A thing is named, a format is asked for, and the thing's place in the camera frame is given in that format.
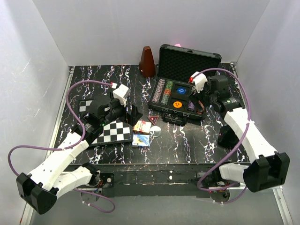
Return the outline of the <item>red playing card box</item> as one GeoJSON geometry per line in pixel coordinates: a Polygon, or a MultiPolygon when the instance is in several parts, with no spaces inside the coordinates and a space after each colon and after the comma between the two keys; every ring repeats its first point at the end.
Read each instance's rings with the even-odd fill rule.
{"type": "Polygon", "coordinates": [[[150,133],[151,129],[151,122],[147,122],[144,120],[139,120],[134,126],[133,126],[133,132],[137,134],[146,134],[148,135],[150,133]]]}

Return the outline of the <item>brown black chip stack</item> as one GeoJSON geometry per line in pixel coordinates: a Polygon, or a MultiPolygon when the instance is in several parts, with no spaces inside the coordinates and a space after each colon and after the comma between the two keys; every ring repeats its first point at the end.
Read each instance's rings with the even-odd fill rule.
{"type": "Polygon", "coordinates": [[[204,105],[202,104],[202,102],[200,100],[198,101],[198,108],[197,108],[196,112],[198,114],[203,114],[203,112],[204,112],[204,105]]]}

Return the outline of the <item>purple black chip stack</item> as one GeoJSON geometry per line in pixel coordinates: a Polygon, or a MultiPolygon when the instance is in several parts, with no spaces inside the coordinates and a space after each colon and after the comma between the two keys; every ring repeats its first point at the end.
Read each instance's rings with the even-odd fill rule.
{"type": "Polygon", "coordinates": [[[193,104],[192,101],[188,102],[187,110],[190,112],[195,112],[195,105],[193,104]]]}

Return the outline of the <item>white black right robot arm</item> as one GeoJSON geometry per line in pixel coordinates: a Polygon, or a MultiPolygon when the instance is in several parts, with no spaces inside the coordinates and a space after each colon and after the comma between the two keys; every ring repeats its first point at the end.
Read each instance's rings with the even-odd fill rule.
{"type": "Polygon", "coordinates": [[[290,164],[289,156],[285,152],[279,153],[263,137],[250,118],[249,108],[239,98],[231,96],[227,77],[207,77],[195,72],[189,82],[195,88],[191,100],[212,105],[225,121],[218,144],[231,149],[198,180],[197,187],[209,191],[205,184],[223,186],[233,181],[245,184],[255,193],[283,185],[290,164]]]}

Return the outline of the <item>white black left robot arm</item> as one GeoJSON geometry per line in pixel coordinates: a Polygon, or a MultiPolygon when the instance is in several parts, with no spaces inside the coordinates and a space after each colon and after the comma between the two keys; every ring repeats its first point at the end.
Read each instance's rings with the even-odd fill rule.
{"type": "Polygon", "coordinates": [[[96,187],[100,171],[85,163],[73,172],[61,173],[103,132],[104,126],[117,119],[134,126],[142,117],[136,105],[125,104],[109,96],[92,100],[89,109],[81,116],[83,126],[75,125],[61,143],[62,150],[52,153],[29,174],[20,173],[16,178],[20,197],[38,214],[48,212],[57,199],[81,185],[96,187]]]}

